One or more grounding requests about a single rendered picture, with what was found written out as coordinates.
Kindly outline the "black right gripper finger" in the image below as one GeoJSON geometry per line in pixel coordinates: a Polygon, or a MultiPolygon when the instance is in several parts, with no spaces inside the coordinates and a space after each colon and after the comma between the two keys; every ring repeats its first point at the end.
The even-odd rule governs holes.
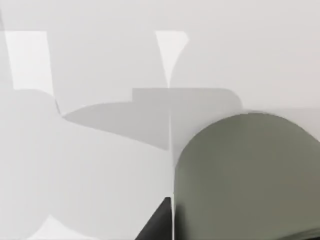
{"type": "Polygon", "coordinates": [[[173,240],[171,198],[166,196],[135,240],[173,240]]]}

